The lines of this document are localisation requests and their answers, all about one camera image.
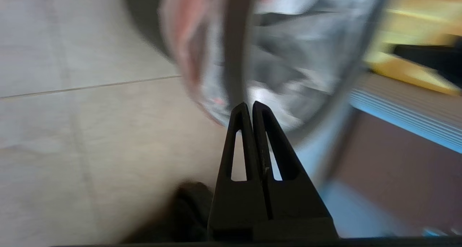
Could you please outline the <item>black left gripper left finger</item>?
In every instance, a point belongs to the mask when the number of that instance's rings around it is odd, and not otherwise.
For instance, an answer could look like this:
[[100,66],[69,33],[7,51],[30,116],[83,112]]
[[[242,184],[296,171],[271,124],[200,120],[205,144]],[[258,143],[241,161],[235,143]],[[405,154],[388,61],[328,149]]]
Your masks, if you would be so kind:
[[[245,181],[233,181],[236,134],[241,132]],[[215,242],[255,242],[258,227],[268,221],[260,178],[259,157],[246,103],[231,112],[221,165],[208,221],[209,238]]]

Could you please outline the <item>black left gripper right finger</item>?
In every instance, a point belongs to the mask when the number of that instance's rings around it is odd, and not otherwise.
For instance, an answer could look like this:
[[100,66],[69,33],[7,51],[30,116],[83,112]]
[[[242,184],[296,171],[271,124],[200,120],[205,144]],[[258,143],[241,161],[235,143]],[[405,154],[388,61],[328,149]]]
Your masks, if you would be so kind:
[[253,131],[271,220],[332,217],[272,110],[253,104]]

